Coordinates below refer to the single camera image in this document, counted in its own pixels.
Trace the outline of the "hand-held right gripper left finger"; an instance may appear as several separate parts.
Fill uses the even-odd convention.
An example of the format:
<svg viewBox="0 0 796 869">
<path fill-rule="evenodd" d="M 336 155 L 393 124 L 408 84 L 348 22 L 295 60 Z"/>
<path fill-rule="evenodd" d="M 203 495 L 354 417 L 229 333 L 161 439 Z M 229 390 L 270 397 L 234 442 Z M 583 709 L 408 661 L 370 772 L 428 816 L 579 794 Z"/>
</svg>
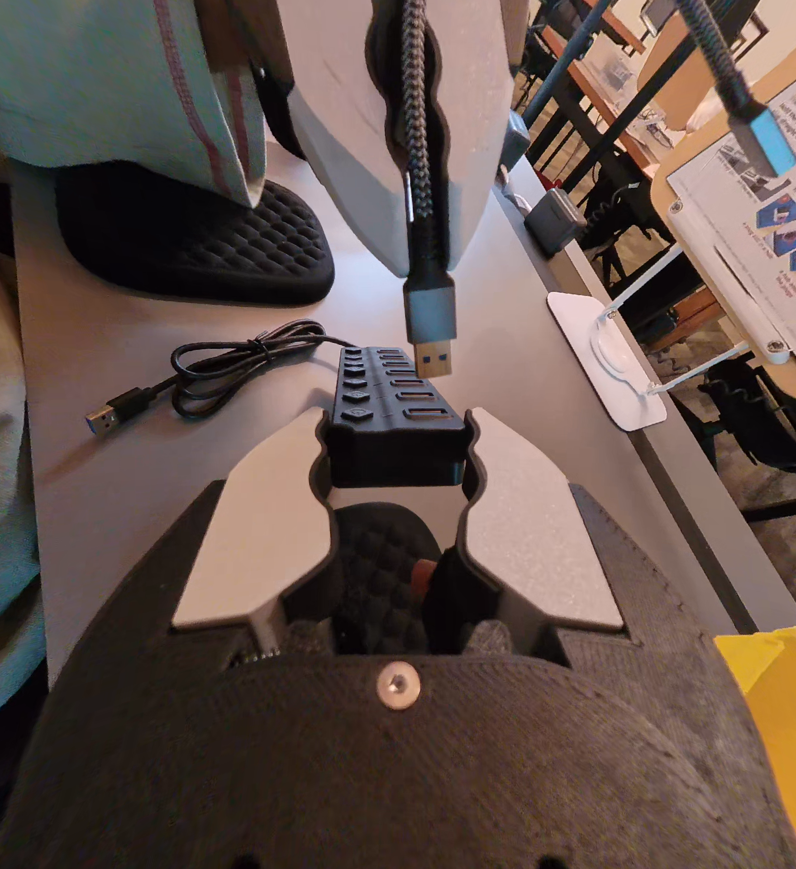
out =
<svg viewBox="0 0 796 869">
<path fill-rule="evenodd" d="M 337 603 L 337 523 L 324 434 L 306 410 L 229 473 L 172 619 L 178 631 L 243 626 L 279 654 L 295 620 Z"/>
</svg>

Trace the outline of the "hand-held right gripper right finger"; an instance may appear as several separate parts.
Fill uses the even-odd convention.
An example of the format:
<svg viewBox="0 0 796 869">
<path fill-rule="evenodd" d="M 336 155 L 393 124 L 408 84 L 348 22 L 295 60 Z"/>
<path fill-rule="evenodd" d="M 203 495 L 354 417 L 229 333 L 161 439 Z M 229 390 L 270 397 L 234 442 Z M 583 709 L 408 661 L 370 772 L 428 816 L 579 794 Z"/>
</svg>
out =
<svg viewBox="0 0 796 869">
<path fill-rule="evenodd" d="M 618 634 L 624 618 L 566 475 L 544 452 L 482 407 L 467 411 L 467 507 L 458 555 L 494 589 L 493 617 L 515 648 L 544 630 Z"/>
</svg>

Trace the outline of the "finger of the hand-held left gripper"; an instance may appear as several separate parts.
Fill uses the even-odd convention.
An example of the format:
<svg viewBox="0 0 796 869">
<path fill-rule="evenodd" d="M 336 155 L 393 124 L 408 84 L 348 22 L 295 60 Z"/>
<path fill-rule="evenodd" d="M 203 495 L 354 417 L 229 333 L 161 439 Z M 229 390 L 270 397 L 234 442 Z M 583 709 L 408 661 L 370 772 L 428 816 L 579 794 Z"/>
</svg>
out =
<svg viewBox="0 0 796 869">
<path fill-rule="evenodd" d="M 529 5 L 426 4 L 434 49 L 434 201 L 449 270 L 458 266 L 479 226 L 500 166 Z"/>
<path fill-rule="evenodd" d="M 353 233 L 393 275 L 409 265 L 405 189 L 386 142 L 386 102 L 368 68 L 367 1 L 279 1 L 305 157 Z"/>
</svg>

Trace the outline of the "black usb hub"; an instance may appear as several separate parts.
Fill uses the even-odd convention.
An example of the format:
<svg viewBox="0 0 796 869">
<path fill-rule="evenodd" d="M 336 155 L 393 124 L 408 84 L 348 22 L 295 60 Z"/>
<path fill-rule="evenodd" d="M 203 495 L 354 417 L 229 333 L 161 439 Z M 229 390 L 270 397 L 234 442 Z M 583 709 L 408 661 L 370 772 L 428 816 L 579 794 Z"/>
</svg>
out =
<svg viewBox="0 0 796 869">
<path fill-rule="evenodd" d="M 457 486 L 469 440 L 464 420 L 403 351 L 341 349 L 326 433 L 335 486 Z"/>
</svg>

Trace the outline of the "wooden background table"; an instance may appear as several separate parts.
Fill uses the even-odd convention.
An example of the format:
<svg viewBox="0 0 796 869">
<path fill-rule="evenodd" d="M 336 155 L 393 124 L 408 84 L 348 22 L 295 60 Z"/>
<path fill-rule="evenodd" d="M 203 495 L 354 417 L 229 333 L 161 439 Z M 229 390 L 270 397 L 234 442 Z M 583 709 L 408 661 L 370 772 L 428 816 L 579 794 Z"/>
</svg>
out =
<svg viewBox="0 0 796 869">
<path fill-rule="evenodd" d="M 545 48 L 559 58 L 594 2 L 541 2 L 534 25 L 542 28 Z M 638 91 L 645 46 L 609 7 L 586 53 L 567 71 L 566 95 L 587 112 L 597 113 L 596 125 L 614 124 Z"/>
</svg>

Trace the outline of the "dark grey power adapter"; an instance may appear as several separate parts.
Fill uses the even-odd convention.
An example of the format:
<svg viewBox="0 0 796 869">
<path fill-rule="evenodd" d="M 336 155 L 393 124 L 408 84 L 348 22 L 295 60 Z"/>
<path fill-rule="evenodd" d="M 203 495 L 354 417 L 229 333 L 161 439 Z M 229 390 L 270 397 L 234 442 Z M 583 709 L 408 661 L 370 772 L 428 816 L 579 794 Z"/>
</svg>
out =
<svg viewBox="0 0 796 869">
<path fill-rule="evenodd" d="M 585 233 L 588 222 L 564 190 L 552 187 L 525 216 L 524 227 L 550 260 Z"/>
</svg>

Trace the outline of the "black honeycomb wrist pad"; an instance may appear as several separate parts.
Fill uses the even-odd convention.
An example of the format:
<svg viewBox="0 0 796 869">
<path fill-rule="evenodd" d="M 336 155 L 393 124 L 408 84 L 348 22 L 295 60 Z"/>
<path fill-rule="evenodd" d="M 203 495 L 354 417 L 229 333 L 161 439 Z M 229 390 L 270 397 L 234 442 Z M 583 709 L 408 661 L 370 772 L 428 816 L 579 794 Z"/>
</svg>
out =
<svg viewBox="0 0 796 869">
<path fill-rule="evenodd" d="M 334 285 L 319 219 L 272 181 L 249 207 L 118 161 L 57 169 L 55 197 L 69 253 L 130 291 L 293 307 L 321 301 Z"/>
<path fill-rule="evenodd" d="M 428 639 L 411 573 L 441 550 L 425 522 L 405 506 L 367 502 L 336 511 L 344 591 L 332 617 L 344 655 L 426 654 Z"/>
</svg>

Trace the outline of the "white metal stand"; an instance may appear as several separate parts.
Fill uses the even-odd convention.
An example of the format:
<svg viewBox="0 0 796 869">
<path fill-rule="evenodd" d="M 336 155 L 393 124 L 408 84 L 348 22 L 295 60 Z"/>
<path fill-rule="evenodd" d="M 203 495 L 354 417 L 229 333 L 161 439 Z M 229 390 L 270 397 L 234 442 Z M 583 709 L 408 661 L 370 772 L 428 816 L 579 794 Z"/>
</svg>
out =
<svg viewBox="0 0 796 869">
<path fill-rule="evenodd" d="M 783 316 L 765 312 L 749 290 L 738 288 L 742 281 L 737 277 L 736 266 L 729 264 L 721 243 L 692 254 L 708 271 L 718 292 L 729 300 L 729 306 L 737 313 L 751 341 L 741 342 L 668 384 L 653 381 L 617 322 L 620 310 L 648 279 L 633 282 L 607 304 L 565 293 L 551 293 L 547 297 L 548 308 L 588 381 L 611 420 L 623 431 L 634 432 L 664 422 L 668 415 L 663 398 L 666 392 L 748 349 L 751 342 L 758 345 L 773 364 L 787 362 L 795 352 L 796 339 L 789 336 Z"/>
</svg>

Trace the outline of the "printed instruction sheet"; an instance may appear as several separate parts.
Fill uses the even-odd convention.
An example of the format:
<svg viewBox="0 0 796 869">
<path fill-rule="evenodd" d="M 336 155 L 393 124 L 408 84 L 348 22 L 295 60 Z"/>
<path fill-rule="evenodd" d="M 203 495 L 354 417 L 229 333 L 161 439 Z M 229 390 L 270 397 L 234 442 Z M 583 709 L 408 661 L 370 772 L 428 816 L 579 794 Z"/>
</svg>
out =
<svg viewBox="0 0 796 869">
<path fill-rule="evenodd" d="M 796 81 L 772 101 L 796 156 Z M 781 177 L 750 168 L 733 134 L 709 146 L 667 181 L 682 202 L 673 218 L 691 253 L 748 325 L 771 326 L 760 344 L 783 343 L 775 362 L 796 358 L 796 164 Z"/>
</svg>

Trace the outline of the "yellow plastic bin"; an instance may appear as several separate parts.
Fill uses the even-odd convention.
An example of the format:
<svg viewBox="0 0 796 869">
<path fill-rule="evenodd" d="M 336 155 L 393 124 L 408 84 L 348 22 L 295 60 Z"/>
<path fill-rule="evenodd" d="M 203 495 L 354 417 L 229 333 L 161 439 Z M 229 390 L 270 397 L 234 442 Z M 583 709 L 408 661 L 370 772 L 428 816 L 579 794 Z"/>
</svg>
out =
<svg viewBox="0 0 796 869">
<path fill-rule="evenodd" d="M 714 641 L 751 711 L 796 833 L 796 627 Z"/>
</svg>

